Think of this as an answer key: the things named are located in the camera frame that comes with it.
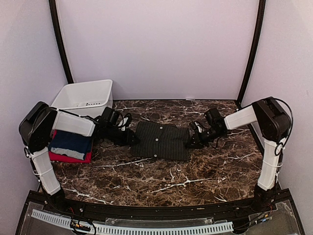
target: white wall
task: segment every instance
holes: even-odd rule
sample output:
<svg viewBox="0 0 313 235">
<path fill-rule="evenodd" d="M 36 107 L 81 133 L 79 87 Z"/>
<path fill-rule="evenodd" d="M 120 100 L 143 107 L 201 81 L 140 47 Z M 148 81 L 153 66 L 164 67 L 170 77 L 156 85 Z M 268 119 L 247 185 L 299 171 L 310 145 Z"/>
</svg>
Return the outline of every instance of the white wall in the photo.
<svg viewBox="0 0 313 235">
<path fill-rule="evenodd" d="M 243 105 L 274 96 L 294 113 L 279 176 L 289 188 L 306 234 L 313 235 L 313 2 L 267 1 L 258 53 Z"/>
<path fill-rule="evenodd" d="M 47 0 L 2 0 L 0 7 L 0 234 L 14 234 L 28 191 L 38 182 L 18 126 L 66 83 Z"/>
<path fill-rule="evenodd" d="M 236 99 L 258 0 L 58 0 L 76 81 L 115 99 Z"/>
</svg>

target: white backdrop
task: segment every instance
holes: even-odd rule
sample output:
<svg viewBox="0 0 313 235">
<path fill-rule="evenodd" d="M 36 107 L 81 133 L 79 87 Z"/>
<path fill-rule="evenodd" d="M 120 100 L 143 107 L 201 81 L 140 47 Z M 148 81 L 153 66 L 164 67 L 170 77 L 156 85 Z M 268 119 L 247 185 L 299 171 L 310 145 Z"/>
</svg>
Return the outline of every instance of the white backdrop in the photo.
<svg viewBox="0 0 313 235">
<path fill-rule="evenodd" d="M 75 82 L 114 99 L 236 99 L 258 0 L 58 0 Z"/>
<path fill-rule="evenodd" d="M 0 235 L 15 234 L 34 176 L 19 124 L 38 101 L 66 84 L 47 0 L 1 0 Z"/>
</svg>

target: stack of folded clothes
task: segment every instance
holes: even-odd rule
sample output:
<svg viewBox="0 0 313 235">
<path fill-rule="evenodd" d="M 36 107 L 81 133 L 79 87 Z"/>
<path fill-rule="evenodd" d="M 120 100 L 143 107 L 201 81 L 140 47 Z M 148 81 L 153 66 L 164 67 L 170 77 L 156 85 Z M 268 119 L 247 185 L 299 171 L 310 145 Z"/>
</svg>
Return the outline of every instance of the stack of folded clothes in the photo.
<svg viewBox="0 0 313 235">
<path fill-rule="evenodd" d="M 48 149 L 51 161 L 90 163 L 92 137 L 56 130 Z"/>
</svg>

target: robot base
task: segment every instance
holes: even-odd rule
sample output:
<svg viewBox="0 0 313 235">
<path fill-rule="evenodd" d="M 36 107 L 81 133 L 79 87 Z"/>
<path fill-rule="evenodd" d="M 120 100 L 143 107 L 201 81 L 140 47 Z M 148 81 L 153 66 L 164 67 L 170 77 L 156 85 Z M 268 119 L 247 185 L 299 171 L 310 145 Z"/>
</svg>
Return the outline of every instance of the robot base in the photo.
<svg viewBox="0 0 313 235">
<path fill-rule="evenodd" d="M 276 197 L 276 186 L 269 190 L 264 190 L 260 188 L 257 184 L 254 188 L 254 197 L 251 208 L 255 212 L 264 212 L 268 210 L 269 206 L 273 203 Z"/>
</svg>

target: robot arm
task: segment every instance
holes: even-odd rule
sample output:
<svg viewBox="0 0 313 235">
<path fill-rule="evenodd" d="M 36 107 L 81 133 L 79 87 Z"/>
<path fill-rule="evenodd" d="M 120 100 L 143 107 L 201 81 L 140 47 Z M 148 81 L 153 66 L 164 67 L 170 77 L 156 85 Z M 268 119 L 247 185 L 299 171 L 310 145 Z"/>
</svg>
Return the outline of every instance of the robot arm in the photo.
<svg viewBox="0 0 313 235">
<path fill-rule="evenodd" d="M 132 116 L 125 115 L 117 124 L 119 116 L 119 112 L 108 107 L 101 116 L 91 118 L 49 107 L 44 102 L 35 105 L 21 122 L 19 132 L 25 145 L 25 155 L 30 159 L 33 172 L 49 195 L 64 197 L 48 154 L 47 146 L 51 140 L 51 131 L 62 130 L 83 136 L 107 138 L 114 144 L 122 146 L 137 144 L 140 140 L 132 130 L 127 128 L 132 121 Z"/>
<path fill-rule="evenodd" d="M 202 148 L 214 139 L 225 136 L 228 130 L 258 122 L 265 138 L 265 152 L 257 185 L 265 191 L 272 189 L 282 164 L 282 148 L 291 128 L 291 120 L 278 102 L 268 97 L 226 117 L 222 117 L 217 109 L 210 109 L 204 116 L 211 128 L 205 130 L 199 122 L 192 122 L 190 125 L 195 134 L 188 144 L 190 148 Z"/>
</svg>

